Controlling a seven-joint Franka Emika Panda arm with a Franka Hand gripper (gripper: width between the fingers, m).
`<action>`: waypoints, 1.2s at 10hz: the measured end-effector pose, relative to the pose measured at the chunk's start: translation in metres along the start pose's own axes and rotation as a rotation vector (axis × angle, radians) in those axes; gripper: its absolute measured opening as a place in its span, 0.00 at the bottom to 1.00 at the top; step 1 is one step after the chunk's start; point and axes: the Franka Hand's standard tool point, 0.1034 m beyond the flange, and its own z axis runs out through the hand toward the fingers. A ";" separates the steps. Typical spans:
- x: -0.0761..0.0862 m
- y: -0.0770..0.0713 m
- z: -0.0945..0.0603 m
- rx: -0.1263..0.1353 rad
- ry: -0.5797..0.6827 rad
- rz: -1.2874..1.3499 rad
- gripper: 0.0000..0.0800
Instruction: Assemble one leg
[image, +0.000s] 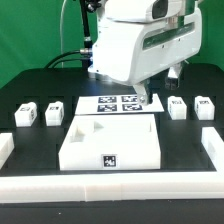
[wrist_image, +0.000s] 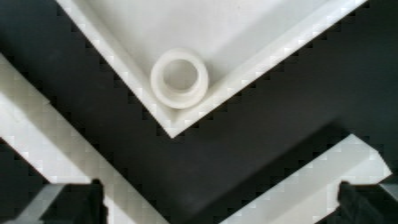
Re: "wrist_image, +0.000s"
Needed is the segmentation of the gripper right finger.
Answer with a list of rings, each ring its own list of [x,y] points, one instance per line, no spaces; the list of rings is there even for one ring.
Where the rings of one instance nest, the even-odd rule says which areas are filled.
[[[316,224],[398,224],[398,199],[375,185],[339,184],[337,209]]]

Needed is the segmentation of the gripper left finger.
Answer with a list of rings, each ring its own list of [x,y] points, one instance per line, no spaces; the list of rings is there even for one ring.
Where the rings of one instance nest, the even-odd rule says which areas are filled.
[[[106,224],[101,181],[48,184],[16,217],[0,224]]]

